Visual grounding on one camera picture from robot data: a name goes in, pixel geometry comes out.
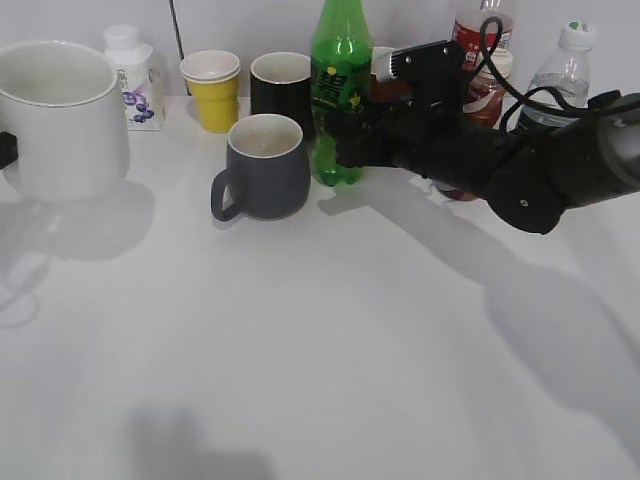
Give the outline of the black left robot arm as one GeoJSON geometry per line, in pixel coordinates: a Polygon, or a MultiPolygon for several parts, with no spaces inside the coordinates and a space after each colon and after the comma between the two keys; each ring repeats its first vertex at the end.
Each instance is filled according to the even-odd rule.
{"type": "Polygon", "coordinates": [[[17,137],[3,131],[0,133],[0,169],[3,170],[18,159],[17,137]]]}

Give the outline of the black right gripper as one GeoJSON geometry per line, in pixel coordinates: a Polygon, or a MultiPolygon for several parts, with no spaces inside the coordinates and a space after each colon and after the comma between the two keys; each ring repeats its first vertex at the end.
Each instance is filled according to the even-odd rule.
{"type": "Polygon", "coordinates": [[[344,167],[399,168],[480,193],[505,164],[505,136],[459,111],[418,101],[375,104],[357,115],[327,115],[327,132],[344,167]]]}

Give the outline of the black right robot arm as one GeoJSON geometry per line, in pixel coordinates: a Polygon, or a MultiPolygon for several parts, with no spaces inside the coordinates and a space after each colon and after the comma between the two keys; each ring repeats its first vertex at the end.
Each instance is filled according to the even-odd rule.
{"type": "Polygon", "coordinates": [[[475,125],[446,104],[333,112],[325,128],[344,167],[401,168],[485,200],[509,225],[547,234],[568,209],[639,189],[639,97],[593,98],[588,118],[533,135],[475,125]]]}

